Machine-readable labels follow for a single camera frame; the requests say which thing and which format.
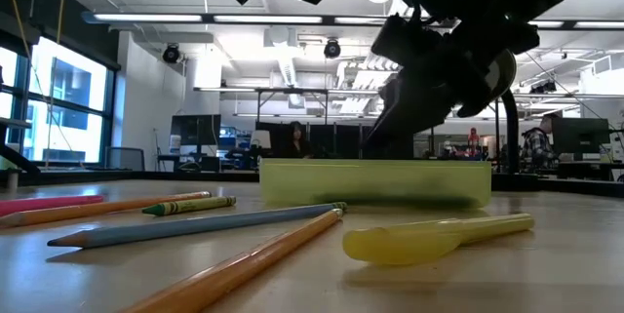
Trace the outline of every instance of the blue colored pencil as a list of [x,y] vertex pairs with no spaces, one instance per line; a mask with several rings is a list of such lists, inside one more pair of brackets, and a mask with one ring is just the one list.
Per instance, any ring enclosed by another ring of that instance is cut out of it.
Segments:
[[322,215],[333,209],[342,209],[345,211],[346,204],[343,202],[336,202],[333,204],[296,207],[241,215],[220,215],[149,224],[102,227],[93,230],[83,230],[55,240],[50,240],[48,246],[89,249],[205,231],[303,219]]

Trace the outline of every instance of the computer monitor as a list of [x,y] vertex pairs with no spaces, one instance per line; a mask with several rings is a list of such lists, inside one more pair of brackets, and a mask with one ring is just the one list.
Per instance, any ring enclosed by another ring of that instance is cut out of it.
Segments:
[[557,153],[600,153],[603,143],[611,143],[606,119],[555,118],[553,142]]
[[202,145],[217,145],[221,116],[177,115],[172,117],[172,135],[180,136],[180,145],[197,146],[200,154]]

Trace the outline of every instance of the yellow plastic spoon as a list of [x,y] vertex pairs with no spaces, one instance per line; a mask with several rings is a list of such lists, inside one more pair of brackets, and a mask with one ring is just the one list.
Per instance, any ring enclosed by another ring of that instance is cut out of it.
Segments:
[[349,231],[342,248],[353,259],[375,264],[421,264],[459,245],[529,230],[534,224],[527,214],[423,221]]

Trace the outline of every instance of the yellow-green plastic container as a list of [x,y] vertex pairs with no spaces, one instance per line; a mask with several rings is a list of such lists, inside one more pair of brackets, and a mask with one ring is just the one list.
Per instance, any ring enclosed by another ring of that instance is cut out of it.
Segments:
[[490,184],[489,162],[263,159],[260,165],[262,198],[285,206],[480,208],[489,203]]

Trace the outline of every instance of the orange colored pencil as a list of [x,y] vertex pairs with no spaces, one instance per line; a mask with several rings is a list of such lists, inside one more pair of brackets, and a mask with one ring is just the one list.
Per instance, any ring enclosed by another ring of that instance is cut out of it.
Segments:
[[210,197],[210,195],[211,193],[208,191],[201,191],[188,194],[150,198],[145,200],[106,202],[83,206],[67,206],[47,210],[17,212],[11,215],[5,215],[0,217],[0,228],[41,224],[50,221],[73,219],[91,215],[105,215],[112,212],[144,208],[163,202],[175,202],[182,200],[198,199],[202,197]]
[[294,231],[179,281],[123,312],[199,312],[337,223],[341,217],[339,209],[319,215]]

